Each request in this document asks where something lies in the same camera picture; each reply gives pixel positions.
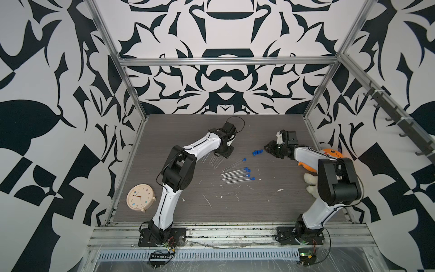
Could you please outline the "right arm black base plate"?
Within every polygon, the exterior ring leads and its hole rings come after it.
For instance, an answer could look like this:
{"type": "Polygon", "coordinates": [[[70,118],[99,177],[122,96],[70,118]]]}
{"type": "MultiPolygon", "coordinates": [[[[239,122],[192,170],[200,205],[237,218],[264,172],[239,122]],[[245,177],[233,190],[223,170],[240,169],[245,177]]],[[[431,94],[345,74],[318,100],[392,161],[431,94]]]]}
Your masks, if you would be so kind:
{"type": "Polygon", "coordinates": [[[323,229],[310,230],[298,227],[278,227],[275,240],[281,245],[323,245],[323,229]]]}

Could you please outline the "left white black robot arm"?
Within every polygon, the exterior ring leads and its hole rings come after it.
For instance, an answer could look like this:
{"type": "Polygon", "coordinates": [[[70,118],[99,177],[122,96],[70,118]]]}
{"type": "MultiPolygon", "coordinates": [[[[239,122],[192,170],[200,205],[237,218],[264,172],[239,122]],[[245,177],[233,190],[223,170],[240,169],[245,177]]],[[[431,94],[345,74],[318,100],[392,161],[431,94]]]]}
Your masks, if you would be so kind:
{"type": "Polygon", "coordinates": [[[209,153],[227,159],[234,151],[232,142],[237,135],[236,127],[225,122],[223,127],[210,129],[194,143],[181,147],[175,145],[160,172],[162,197],[157,212],[148,224],[148,229],[157,237],[169,232],[180,195],[191,183],[197,162],[209,153]]]}

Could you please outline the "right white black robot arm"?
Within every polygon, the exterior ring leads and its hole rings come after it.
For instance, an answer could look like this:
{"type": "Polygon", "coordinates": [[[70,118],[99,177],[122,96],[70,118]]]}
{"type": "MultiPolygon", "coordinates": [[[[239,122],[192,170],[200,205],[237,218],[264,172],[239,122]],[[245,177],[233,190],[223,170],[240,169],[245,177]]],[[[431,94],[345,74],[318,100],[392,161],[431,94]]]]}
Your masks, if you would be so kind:
{"type": "Polygon", "coordinates": [[[333,157],[299,145],[295,131],[277,132],[276,140],[263,149],[276,158],[288,157],[317,172],[319,197],[299,216],[295,226],[295,233],[299,236],[319,233],[336,212],[362,197],[363,190],[351,159],[333,157]]]}

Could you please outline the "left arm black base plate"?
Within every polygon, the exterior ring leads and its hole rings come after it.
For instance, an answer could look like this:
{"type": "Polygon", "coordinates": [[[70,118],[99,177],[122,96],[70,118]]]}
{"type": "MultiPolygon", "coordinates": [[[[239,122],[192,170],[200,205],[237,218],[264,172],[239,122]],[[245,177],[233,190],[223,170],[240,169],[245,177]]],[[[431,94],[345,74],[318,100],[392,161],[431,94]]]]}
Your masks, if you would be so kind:
{"type": "Polygon", "coordinates": [[[165,231],[158,230],[153,226],[152,229],[144,228],[140,231],[138,247],[154,247],[167,244],[168,246],[178,246],[186,240],[185,228],[169,228],[165,231]]]}

